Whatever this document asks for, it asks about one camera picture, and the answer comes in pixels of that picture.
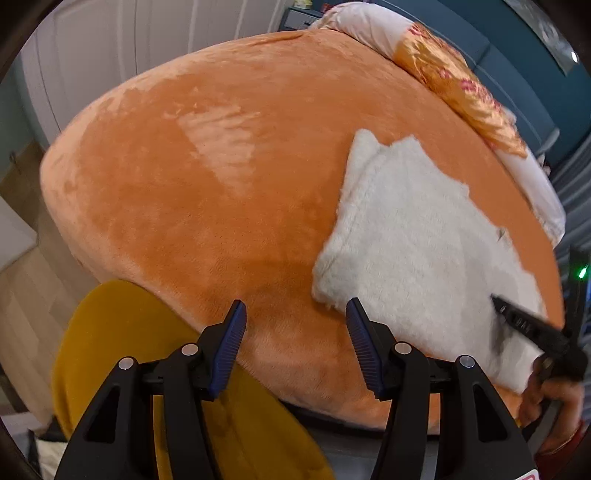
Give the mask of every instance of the human hand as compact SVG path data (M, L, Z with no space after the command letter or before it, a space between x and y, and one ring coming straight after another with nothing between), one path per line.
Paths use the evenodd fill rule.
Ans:
M568 443L579 430L584 388L581 383L566 378L552 378L540 384L538 380L540 368L541 359L538 358L534 362L534 370L523 392L518 419L522 427L538 419L541 415L540 402L544 398L563 402L552 431L540 447L539 453L548 453Z

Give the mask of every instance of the white fluffy fabric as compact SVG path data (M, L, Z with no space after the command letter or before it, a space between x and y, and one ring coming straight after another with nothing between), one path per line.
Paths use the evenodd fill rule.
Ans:
M345 311L359 297L398 340L446 360L472 355L521 393L539 350L497 318L490 295L536 313L544 303L508 234L472 203L414 137L353 141L335 229L314 266L313 297Z

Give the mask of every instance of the metal screw head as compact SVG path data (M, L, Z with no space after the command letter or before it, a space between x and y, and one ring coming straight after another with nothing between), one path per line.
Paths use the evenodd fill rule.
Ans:
M400 355L408 355L410 352L413 351L413 347L411 347L407 343L398 342L396 345L394 345L394 350L400 353Z
M134 359L129 356L126 356L125 358L119 360L118 365L121 370L130 369L132 366L134 366Z
M475 360L470 355L462 355L460 357L460 363L466 368L472 368L474 365L476 365Z
M183 348L181 348L181 352L185 356L192 356L195 355L199 351L199 347L194 343L188 343Z

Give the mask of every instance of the drawer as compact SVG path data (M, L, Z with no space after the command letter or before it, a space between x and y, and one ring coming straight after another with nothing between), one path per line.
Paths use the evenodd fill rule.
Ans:
M289 10L283 26L293 30L307 30L316 20L318 20L318 18L314 15Z

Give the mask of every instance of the wooden floor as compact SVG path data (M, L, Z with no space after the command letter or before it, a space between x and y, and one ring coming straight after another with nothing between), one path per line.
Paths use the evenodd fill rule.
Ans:
M38 244L0 272L0 364L27 408L52 413L51 368L68 321L98 282L72 257L41 198L43 152L31 144L0 182L0 195L38 233Z

